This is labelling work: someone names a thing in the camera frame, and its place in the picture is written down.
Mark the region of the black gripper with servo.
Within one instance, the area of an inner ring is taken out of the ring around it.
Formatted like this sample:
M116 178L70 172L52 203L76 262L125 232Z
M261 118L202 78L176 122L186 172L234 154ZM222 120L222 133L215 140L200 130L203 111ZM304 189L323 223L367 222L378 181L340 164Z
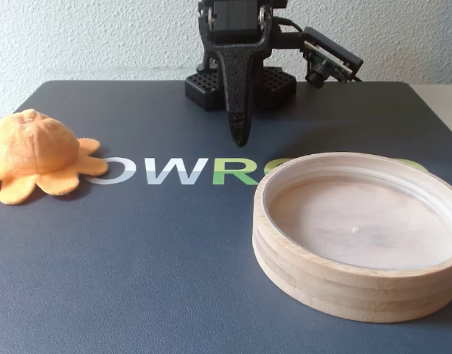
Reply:
M271 54L271 5L213 1L199 4L198 12L204 54L217 61L221 73L229 130L243 147L251 130L254 65Z

